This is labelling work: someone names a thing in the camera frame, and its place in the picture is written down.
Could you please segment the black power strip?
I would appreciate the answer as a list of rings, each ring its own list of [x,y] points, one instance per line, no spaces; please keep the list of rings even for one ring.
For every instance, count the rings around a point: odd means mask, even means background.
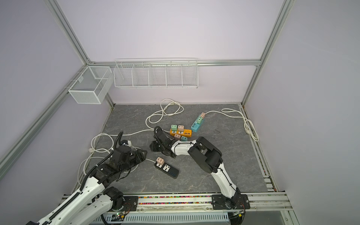
[[[167,163],[164,163],[163,165],[161,165],[158,162],[155,162],[154,167],[156,169],[160,170],[161,172],[165,173],[166,175],[170,176],[173,179],[177,179],[177,177],[180,173],[180,171],[177,168],[175,168]]]

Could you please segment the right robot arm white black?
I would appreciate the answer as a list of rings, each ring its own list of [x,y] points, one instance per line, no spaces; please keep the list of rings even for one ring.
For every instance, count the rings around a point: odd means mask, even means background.
[[[213,202],[220,209],[245,209],[246,197],[229,177],[222,159],[221,151],[204,137],[193,141],[180,141],[170,138],[162,131],[154,134],[150,144],[153,152],[166,156],[190,156],[198,166],[209,173],[220,188],[221,195],[214,196]]]

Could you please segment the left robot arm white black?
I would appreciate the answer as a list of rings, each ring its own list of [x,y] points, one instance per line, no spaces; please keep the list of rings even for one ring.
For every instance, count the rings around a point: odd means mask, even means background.
[[[84,177],[80,187],[37,225],[88,225],[109,210],[122,211],[128,205],[124,194],[111,184],[121,174],[146,160],[147,151],[121,145],[98,162]]]

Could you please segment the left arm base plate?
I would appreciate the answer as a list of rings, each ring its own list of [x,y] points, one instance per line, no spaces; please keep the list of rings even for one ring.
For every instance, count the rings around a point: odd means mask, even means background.
[[[139,196],[123,196],[112,202],[110,211],[135,212],[138,206]]]

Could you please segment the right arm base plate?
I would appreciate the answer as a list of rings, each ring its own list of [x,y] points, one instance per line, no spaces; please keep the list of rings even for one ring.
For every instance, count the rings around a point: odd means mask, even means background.
[[[232,198],[224,195],[212,195],[211,204],[214,210],[248,210],[250,203],[248,196],[236,193]]]

